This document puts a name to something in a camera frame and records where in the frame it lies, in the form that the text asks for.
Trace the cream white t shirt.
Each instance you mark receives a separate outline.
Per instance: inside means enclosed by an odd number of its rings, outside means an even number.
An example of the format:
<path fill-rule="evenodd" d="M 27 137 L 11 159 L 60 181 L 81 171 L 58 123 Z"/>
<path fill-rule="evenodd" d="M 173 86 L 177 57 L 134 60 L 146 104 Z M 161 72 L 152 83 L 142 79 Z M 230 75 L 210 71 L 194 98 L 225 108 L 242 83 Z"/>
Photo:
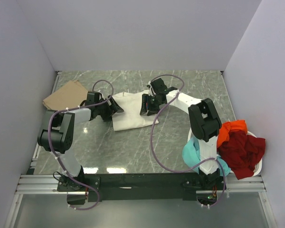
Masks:
<path fill-rule="evenodd" d="M 113 99 L 124 110 L 124 112 L 115 113 L 112 116 L 115 132 L 147 127 L 153 124 L 155 115 L 140 116 L 142 94 L 147 93 L 147 90 L 144 90 L 136 94 L 121 92 L 113 95 Z"/>

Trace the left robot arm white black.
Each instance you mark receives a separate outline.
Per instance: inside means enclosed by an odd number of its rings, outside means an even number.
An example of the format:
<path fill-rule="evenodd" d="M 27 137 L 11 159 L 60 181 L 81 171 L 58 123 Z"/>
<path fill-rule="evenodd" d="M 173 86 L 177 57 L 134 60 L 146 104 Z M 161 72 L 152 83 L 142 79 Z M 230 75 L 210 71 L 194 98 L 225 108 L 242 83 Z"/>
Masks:
<path fill-rule="evenodd" d="M 61 171 L 58 185 L 65 190 L 79 191 L 87 186 L 83 167 L 70 150 L 73 143 L 74 126 L 89 122 L 100 116 L 104 122 L 112 120 L 115 113 L 124 109 L 110 95 L 106 99 L 100 92 L 88 92 L 85 100 L 77 108 L 65 108 L 62 112 L 47 110 L 38 133 L 38 145 L 52 152 Z"/>

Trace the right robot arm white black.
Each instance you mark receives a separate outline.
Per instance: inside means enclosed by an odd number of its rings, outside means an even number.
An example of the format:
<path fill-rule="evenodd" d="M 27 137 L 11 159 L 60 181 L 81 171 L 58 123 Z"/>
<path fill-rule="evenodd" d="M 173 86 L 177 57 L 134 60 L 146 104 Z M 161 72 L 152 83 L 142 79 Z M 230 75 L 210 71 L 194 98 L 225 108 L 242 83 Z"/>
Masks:
<path fill-rule="evenodd" d="M 206 190 L 224 179 L 223 168 L 217 159 L 217 140 L 222 123 L 211 99 L 191 97 L 175 87 L 167 87 L 161 77 L 147 85 L 149 91 L 142 95 L 140 115 L 159 114 L 172 105 L 189 115 L 189 139 L 199 144 L 200 161 L 190 168 L 199 170 L 199 185 Z"/>

